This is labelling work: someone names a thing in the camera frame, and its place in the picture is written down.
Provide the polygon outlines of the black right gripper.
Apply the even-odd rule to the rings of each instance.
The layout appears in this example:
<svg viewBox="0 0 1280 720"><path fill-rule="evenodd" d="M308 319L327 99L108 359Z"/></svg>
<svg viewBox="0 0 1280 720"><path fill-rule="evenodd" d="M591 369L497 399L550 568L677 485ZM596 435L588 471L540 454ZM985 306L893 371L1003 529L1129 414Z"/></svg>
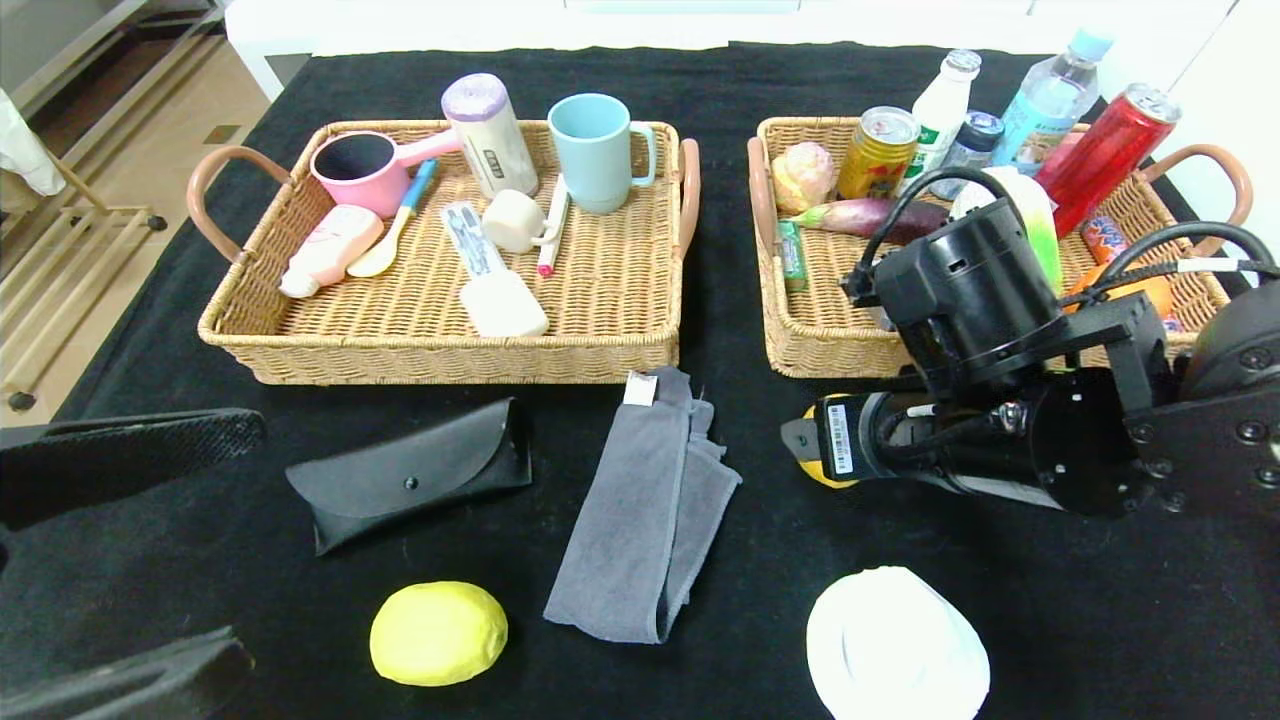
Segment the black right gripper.
<svg viewBox="0 0 1280 720"><path fill-rule="evenodd" d="M932 397L923 392L827 396L817 402L814 418L786 421L780 434L796 462L820 461L823 478L835 486L890 479L957 486L941 452L900 459L882 450L881 423L916 406L924 410L899 421L890 436L891 445L916 445L937 428Z"/></svg>

